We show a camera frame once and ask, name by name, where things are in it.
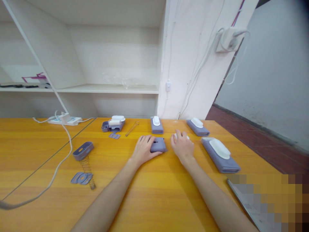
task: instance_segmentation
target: red tile floor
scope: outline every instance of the red tile floor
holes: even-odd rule
[[[215,120],[281,173],[309,173],[308,155],[234,115],[212,106],[206,120]]]

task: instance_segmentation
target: table seam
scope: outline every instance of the table seam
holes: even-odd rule
[[[86,129],[93,121],[93,119],[87,126],[85,126],[81,131],[79,131],[76,135],[74,135],[71,140],[73,140],[76,136],[78,136],[84,129]],[[49,157],[44,163],[42,163],[33,173],[31,173],[26,179],[24,179],[16,188],[14,188],[10,193],[8,193],[2,200],[5,200],[9,195],[11,195],[16,189],[18,189],[27,179],[29,179],[37,170],[39,170],[44,164],[46,164],[52,157],[54,157],[62,148],[64,148],[70,141],[66,142],[61,148],[59,148],[51,157]]]

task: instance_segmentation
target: shelving unit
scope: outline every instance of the shelving unit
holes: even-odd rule
[[[54,92],[64,110],[78,117],[155,115],[165,0],[3,2],[53,89],[1,92]]]
[[[43,72],[26,44],[4,3],[0,1],[0,84],[25,83],[23,77]],[[47,117],[63,110],[53,89],[0,88],[0,117]]]

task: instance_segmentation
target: yellow table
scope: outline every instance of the yellow table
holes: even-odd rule
[[[138,119],[140,125],[125,137],[136,119],[126,119],[118,140],[103,133],[106,118],[94,120],[73,140],[73,150],[91,141],[90,165],[97,188],[71,184],[82,171],[79,162],[70,156],[59,168],[52,187],[36,201],[11,211],[0,211],[3,231],[69,231],[101,190],[114,178],[133,153],[137,139],[151,134],[149,119]],[[218,231],[207,206],[190,175],[174,155],[169,138],[175,129],[186,131],[195,144],[194,156],[212,180],[236,202],[220,174],[190,127],[182,120],[161,120],[167,152],[144,164],[135,175],[110,231]],[[215,121],[203,121],[212,137],[221,140],[242,168],[241,174],[280,174],[247,146]],[[69,144],[48,160],[7,199],[18,203],[36,196],[50,182],[58,163],[68,154]]]
[[[68,126],[70,136],[76,136],[90,122]],[[6,197],[68,141],[68,135],[61,125],[37,123],[33,119],[0,119],[0,199]]]

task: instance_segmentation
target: coiled spring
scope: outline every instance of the coiled spring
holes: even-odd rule
[[[136,122],[134,123],[134,125],[131,127],[131,129],[128,131],[128,133],[126,134],[126,136],[128,136],[128,135],[134,130],[134,128],[136,128],[138,125],[139,125],[139,122],[136,121]]]
[[[86,156],[83,160],[80,161],[80,164],[84,170],[84,173],[92,173],[91,172],[91,168],[90,168],[90,164],[89,164],[89,156]],[[94,178],[92,175],[91,180],[89,181],[89,185],[91,190],[94,190],[96,188],[96,184],[94,183]]]

